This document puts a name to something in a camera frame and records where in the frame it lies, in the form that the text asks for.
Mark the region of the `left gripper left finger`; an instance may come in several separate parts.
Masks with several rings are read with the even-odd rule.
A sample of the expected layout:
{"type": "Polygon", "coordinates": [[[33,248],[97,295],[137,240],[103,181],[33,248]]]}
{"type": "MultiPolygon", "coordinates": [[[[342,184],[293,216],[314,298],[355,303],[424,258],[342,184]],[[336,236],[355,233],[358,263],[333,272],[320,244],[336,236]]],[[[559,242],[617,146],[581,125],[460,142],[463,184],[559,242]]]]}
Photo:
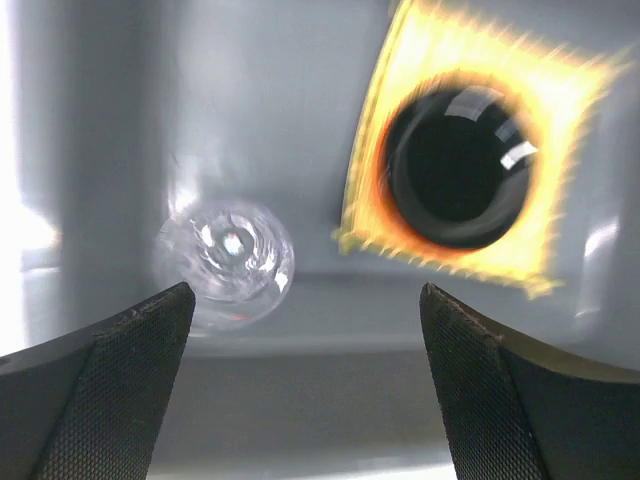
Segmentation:
{"type": "Polygon", "coordinates": [[[181,282],[2,356],[2,478],[145,478],[194,310],[181,282]]]}

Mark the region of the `clear glass cup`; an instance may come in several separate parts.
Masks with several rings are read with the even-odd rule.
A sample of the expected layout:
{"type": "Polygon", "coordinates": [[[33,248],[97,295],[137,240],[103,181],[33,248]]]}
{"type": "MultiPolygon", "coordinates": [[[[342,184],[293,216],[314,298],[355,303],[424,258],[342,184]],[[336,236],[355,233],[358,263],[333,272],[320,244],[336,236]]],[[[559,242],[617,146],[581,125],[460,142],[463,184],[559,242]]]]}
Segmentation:
{"type": "Polygon", "coordinates": [[[196,334],[258,322],[287,295],[293,242],[266,207],[215,199],[175,213],[159,230],[152,271],[158,285],[186,282],[196,297],[196,334]]]}

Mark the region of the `black round plate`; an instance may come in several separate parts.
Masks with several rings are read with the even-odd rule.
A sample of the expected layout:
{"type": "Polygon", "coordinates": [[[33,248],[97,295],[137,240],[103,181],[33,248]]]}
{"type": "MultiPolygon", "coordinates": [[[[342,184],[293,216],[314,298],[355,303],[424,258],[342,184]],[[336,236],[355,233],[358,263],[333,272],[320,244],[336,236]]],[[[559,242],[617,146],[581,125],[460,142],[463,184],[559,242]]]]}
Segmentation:
{"type": "Polygon", "coordinates": [[[415,233],[474,250],[495,243],[521,215],[536,154],[501,91],[439,88],[394,116],[385,173],[392,203],[415,233]]]}

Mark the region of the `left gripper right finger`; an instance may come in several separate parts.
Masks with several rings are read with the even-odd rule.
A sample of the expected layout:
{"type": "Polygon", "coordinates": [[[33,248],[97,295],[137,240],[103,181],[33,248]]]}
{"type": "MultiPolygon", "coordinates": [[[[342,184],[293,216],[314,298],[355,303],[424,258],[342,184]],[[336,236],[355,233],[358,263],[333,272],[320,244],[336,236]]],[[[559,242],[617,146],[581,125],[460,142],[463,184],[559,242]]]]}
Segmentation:
{"type": "Polygon", "coordinates": [[[638,478],[638,372],[536,340],[432,283],[419,308],[458,478],[638,478]]]}

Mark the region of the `woven bamboo mat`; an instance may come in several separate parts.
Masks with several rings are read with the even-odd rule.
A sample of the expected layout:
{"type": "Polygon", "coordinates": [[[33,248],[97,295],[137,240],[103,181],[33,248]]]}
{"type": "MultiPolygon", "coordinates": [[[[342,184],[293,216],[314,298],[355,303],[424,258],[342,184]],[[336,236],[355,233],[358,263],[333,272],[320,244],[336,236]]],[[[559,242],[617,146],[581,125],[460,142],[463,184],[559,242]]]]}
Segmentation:
{"type": "Polygon", "coordinates": [[[348,168],[341,222],[342,252],[369,250],[388,258],[483,282],[516,286],[530,297],[550,293],[556,226],[596,104],[624,71],[619,56],[587,58],[547,45],[507,25],[435,1],[398,4],[373,70],[348,168]],[[376,158],[380,91],[387,80],[408,81],[452,71],[502,80],[524,96],[542,145],[535,167],[527,230],[510,247],[439,255],[397,244],[379,223],[376,158]]]}

